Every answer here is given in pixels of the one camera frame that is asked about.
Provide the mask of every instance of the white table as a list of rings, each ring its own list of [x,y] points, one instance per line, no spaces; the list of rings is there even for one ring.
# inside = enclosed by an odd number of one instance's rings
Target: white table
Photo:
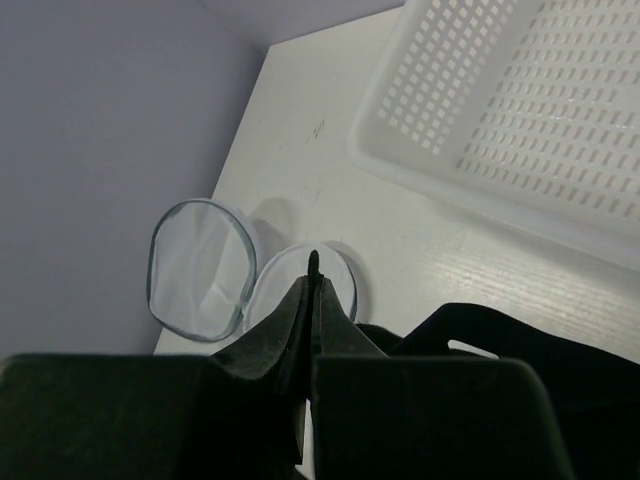
[[[249,215],[271,254],[309,240],[345,253],[359,321],[406,334],[443,303],[475,302],[640,362],[640,275],[483,226],[349,162],[345,138],[397,15],[271,47],[213,198]],[[223,345],[164,330],[156,353]]]

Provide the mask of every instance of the lavender wall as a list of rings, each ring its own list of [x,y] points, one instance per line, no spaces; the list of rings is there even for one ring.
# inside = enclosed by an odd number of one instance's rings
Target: lavender wall
[[[0,2],[0,358],[150,352],[148,241],[209,196],[262,56],[190,0]]]
[[[198,0],[263,50],[290,38],[398,7],[404,0]]]

